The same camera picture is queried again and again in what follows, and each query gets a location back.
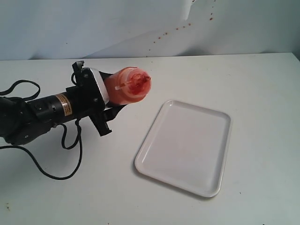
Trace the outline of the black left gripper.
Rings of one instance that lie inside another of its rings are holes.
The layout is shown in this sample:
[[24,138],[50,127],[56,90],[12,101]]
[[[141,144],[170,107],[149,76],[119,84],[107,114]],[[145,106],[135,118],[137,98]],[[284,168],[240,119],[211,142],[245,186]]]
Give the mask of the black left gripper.
[[[108,109],[104,104],[95,78],[90,67],[84,66],[84,61],[76,61],[72,64],[71,75],[72,87],[66,88],[71,99],[73,115],[75,118],[89,117],[100,136],[107,135],[112,131],[107,122],[116,118],[118,113],[127,105],[118,105]],[[100,71],[103,81],[112,76],[111,73]]]

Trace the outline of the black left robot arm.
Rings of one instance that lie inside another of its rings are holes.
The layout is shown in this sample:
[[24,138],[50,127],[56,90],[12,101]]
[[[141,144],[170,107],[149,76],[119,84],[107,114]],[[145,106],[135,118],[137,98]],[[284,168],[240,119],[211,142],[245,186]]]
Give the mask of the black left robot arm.
[[26,83],[19,80],[0,93],[0,136],[11,145],[25,145],[58,125],[89,117],[101,136],[111,132],[107,122],[113,120],[123,105],[110,102],[104,84],[111,74],[84,67],[83,61],[72,65],[72,87],[65,92],[38,98],[7,97],[14,88]]

